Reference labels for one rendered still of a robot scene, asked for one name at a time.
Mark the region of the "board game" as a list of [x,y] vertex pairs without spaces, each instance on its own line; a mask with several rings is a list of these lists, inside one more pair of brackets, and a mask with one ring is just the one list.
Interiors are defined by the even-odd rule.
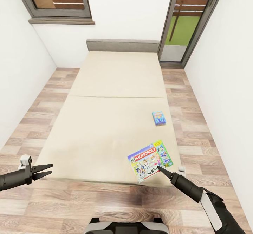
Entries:
[[161,139],[127,155],[138,183],[173,165]]
[[162,111],[158,111],[158,112],[152,112],[153,118],[154,118],[154,122],[156,125],[160,125],[160,124],[165,124],[166,120],[164,118],[163,112]]

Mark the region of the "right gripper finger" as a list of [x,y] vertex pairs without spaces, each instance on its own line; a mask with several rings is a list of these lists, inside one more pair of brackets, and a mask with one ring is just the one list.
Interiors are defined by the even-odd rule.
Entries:
[[174,176],[174,173],[172,173],[172,172],[170,172],[170,171],[168,171],[168,170],[166,170],[166,169],[164,169],[164,168],[162,168],[162,167],[160,167],[160,166],[157,166],[157,168],[158,168],[163,174],[165,174],[165,175],[170,179],[170,181],[172,181],[172,178],[173,178],[173,176]]

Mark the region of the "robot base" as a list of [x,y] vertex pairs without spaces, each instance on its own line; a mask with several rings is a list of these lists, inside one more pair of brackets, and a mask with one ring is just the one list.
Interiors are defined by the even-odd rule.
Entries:
[[169,234],[161,218],[154,222],[99,222],[92,218],[84,234]]

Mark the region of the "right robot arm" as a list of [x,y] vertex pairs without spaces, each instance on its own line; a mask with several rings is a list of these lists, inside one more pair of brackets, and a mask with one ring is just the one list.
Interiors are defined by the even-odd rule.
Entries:
[[[157,166],[157,168],[170,179],[177,189],[197,203],[201,202],[215,234],[246,234],[227,210],[221,197],[204,187],[195,185],[186,178],[186,167],[178,166],[178,173],[172,173],[160,166]],[[207,193],[203,193],[203,190]]]

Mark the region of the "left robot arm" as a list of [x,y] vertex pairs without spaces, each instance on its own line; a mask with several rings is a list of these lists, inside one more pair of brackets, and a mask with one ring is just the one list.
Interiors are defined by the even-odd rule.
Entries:
[[30,155],[22,155],[20,158],[20,166],[18,171],[0,175],[0,191],[8,190],[23,184],[32,184],[32,180],[37,180],[52,173],[52,171],[41,172],[45,169],[53,167],[53,164],[32,166]]

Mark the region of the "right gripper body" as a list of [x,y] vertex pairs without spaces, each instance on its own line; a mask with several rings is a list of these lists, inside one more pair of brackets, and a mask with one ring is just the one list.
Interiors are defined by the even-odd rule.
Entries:
[[178,173],[174,172],[174,176],[172,178],[171,183],[177,187],[180,191],[182,191],[184,194],[189,196],[189,193],[192,189],[193,183],[185,178],[182,175],[179,175]]

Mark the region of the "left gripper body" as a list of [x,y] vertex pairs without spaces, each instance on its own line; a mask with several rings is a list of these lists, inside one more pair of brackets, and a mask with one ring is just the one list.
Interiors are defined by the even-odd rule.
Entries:
[[4,178],[4,190],[8,190],[23,184],[32,184],[32,177],[30,178],[31,165],[18,171],[7,173]]

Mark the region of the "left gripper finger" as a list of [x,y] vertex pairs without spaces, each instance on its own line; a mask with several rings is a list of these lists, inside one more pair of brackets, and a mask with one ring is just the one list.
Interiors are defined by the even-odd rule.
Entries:
[[32,179],[35,181],[37,179],[40,179],[42,177],[45,177],[46,175],[49,175],[52,173],[52,171],[47,171],[47,172],[38,172],[37,174],[32,174]]
[[30,168],[30,178],[32,177],[32,174],[37,174],[38,172],[48,169],[50,167],[53,167],[53,164],[32,166]]

